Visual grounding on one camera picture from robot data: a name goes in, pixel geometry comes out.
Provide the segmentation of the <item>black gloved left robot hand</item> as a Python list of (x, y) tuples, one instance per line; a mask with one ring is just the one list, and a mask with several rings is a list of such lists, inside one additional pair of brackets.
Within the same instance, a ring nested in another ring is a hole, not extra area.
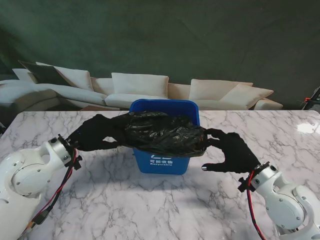
[(115, 149), (125, 140), (124, 131), (118, 121), (101, 114), (84, 121), (66, 139), (71, 146), (84, 152)]

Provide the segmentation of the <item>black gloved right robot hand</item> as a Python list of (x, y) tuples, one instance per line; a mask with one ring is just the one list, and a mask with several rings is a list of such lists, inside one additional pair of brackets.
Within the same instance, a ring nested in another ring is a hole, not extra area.
[(238, 133), (225, 133), (215, 128), (206, 129), (204, 133), (211, 135), (211, 138), (204, 142), (205, 147), (213, 146), (220, 149), (224, 154), (224, 162), (206, 163), (201, 167), (203, 171), (251, 173), (260, 165), (257, 157)]

